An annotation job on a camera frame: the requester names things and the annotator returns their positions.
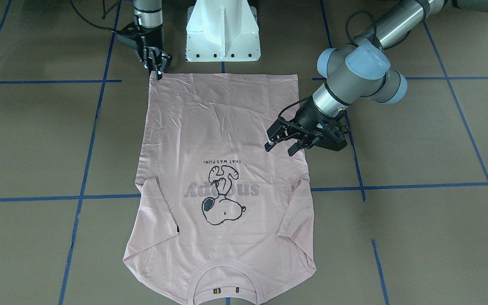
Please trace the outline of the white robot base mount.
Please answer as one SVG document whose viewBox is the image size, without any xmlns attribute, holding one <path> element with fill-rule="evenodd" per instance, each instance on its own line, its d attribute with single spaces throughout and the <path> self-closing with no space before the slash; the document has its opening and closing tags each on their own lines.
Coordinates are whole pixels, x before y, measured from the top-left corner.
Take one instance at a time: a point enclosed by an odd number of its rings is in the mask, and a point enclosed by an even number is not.
<svg viewBox="0 0 488 305">
<path fill-rule="evenodd" d="M 256 8 L 247 0 L 198 0 L 187 11 L 188 62 L 248 62 L 261 58 Z"/>
</svg>

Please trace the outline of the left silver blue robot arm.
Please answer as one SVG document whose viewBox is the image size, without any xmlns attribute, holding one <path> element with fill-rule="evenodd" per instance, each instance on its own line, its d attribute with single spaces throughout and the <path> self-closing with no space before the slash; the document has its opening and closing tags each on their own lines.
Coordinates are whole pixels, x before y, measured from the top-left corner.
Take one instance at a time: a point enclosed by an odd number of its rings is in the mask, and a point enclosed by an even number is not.
<svg viewBox="0 0 488 305">
<path fill-rule="evenodd" d="M 290 156 L 312 147 L 344 149 L 350 129 L 342 119 L 352 103 L 365 98 L 389 105 L 407 92 L 407 80 L 391 68 L 385 50 L 399 45 L 413 27 L 446 6 L 488 12 L 488 0 L 401 0 L 379 19 L 363 10 L 372 23 L 354 37 L 346 23 L 349 42 L 340 49 L 324 50 L 318 58 L 317 71 L 325 78 L 324 83 L 298 102 L 300 108 L 294 118 L 278 115 L 266 132 L 269 139 L 265 150 L 291 139 L 296 143 L 288 148 Z"/>
</svg>

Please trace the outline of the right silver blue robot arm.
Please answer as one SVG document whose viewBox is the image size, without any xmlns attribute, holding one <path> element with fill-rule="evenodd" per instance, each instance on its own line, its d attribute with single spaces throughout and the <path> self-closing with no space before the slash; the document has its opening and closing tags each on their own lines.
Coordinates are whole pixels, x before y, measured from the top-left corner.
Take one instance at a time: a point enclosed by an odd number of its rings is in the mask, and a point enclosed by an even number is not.
<svg viewBox="0 0 488 305">
<path fill-rule="evenodd" d="M 172 55 L 165 52 L 161 0 L 134 0 L 134 24 L 138 30 L 138 56 L 157 80 L 170 67 Z"/>
</svg>

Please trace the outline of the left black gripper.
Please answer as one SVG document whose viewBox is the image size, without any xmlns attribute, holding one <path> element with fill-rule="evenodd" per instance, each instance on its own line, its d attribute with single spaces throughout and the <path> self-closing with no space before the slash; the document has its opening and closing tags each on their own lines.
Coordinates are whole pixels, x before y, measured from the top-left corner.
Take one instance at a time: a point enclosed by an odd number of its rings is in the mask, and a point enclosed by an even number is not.
<svg viewBox="0 0 488 305">
<path fill-rule="evenodd" d="M 313 98 L 304 98 L 294 102 L 286 106 L 284 111 L 294 106 L 299 106 L 294 118 L 291 120 L 284 119 L 284 123 L 280 119 L 276 119 L 267 129 L 268 140 L 264 145 L 266 151 L 271 151 L 281 141 L 288 141 L 294 138 L 297 139 L 296 143 L 287 149 L 288 155 L 294 156 L 300 150 L 313 147 L 313 140 L 316 137 L 322 137 L 317 131 L 319 123 L 333 120 L 331 116 L 327 116 L 319 110 Z"/>
</svg>

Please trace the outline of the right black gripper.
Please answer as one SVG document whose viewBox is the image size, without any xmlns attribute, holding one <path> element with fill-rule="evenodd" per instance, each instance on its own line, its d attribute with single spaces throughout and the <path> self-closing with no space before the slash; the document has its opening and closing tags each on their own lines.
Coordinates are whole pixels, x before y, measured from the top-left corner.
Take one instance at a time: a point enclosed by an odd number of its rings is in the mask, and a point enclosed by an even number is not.
<svg viewBox="0 0 488 305">
<path fill-rule="evenodd" d="M 144 28 L 143 54 L 144 66 L 148 69 L 149 77 L 156 76 L 158 80 L 163 77 L 164 71 L 169 68 L 172 56 L 164 49 L 164 28 Z"/>
</svg>

